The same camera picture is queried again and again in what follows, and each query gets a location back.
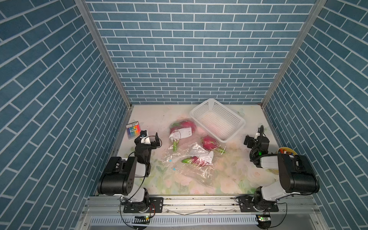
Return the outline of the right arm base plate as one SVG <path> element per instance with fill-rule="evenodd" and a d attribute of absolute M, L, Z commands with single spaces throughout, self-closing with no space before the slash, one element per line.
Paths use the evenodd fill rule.
<path fill-rule="evenodd" d="M 236 197 L 241 212 L 279 212 L 276 202 L 258 201 L 250 195 L 242 195 Z"/>

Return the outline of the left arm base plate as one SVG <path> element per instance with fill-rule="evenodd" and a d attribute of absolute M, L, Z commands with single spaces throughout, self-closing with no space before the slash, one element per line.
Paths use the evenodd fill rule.
<path fill-rule="evenodd" d="M 142 202 L 122 203 L 124 213 L 162 213 L 163 197 L 144 198 Z"/>

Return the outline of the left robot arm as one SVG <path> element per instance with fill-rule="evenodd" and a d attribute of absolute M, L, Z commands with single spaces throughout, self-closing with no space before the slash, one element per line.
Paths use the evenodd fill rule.
<path fill-rule="evenodd" d="M 162 146 L 156 133 L 150 136 L 146 130 L 134 140 L 135 150 L 125 159 L 111 157 L 97 183 L 100 195 L 119 196 L 120 204 L 128 209 L 150 207 L 149 194 L 143 185 L 135 184 L 136 178 L 145 179 L 151 171 L 151 152 Z"/>

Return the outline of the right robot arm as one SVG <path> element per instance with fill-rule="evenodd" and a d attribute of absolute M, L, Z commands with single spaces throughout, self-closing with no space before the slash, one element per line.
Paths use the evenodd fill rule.
<path fill-rule="evenodd" d="M 288 196 L 308 196 L 319 192 L 320 183 L 304 155 L 269 153 L 269 139 L 260 132 L 255 137 L 247 135 L 244 145 L 251 150 L 250 161 L 257 168 L 277 170 L 279 176 L 274 183 L 256 189 L 251 201 L 256 209 L 267 209 Z"/>

